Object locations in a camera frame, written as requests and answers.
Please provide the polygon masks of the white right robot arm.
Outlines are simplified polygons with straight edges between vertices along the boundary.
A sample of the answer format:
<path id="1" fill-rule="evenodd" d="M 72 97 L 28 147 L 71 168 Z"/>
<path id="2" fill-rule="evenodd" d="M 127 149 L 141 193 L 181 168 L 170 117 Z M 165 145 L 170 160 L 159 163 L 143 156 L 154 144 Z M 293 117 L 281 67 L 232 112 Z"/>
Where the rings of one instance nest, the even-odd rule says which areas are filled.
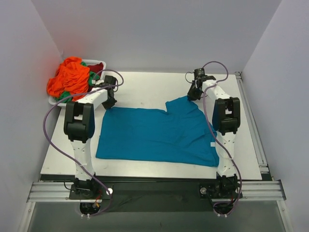
<path id="1" fill-rule="evenodd" d="M 193 75 L 187 98 L 196 101 L 209 97 L 213 101 L 211 130 L 216 131 L 217 173 L 221 177 L 232 177 L 237 174 L 233 158 L 236 133 L 240 127 L 240 99 L 228 95 L 218 86 L 215 77 L 206 75 L 203 68 L 195 69 Z"/>

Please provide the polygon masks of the blue t shirt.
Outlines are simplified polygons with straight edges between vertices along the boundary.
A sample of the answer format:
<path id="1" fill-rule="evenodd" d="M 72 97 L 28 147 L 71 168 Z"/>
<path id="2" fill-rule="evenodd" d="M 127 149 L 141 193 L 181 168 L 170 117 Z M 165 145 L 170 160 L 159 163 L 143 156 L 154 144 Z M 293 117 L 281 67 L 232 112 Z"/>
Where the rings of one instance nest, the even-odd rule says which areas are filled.
<path id="1" fill-rule="evenodd" d="M 113 107 L 104 114 L 96 158 L 216 167 L 215 134 L 186 97 L 166 102 L 165 110 Z"/>

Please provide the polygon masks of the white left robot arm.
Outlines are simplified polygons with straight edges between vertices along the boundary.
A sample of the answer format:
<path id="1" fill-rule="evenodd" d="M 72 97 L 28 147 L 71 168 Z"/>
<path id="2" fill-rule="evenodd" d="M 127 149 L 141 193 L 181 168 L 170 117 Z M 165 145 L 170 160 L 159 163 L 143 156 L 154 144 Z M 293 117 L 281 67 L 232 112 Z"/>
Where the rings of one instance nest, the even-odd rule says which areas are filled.
<path id="1" fill-rule="evenodd" d="M 117 100 L 114 98 L 114 88 L 118 84 L 115 77 L 107 75 L 93 88 L 93 93 L 83 96 L 78 101 L 66 104 L 64 133 L 68 136 L 74 151 L 76 164 L 75 179 L 85 182 L 80 193 L 87 199 L 97 195 L 98 187 L 89 182 L 95 171 L 91 158 L 91 138 L 95 133 L 95 110 L 102 105 L 104 109 L 111 109 Z"/>

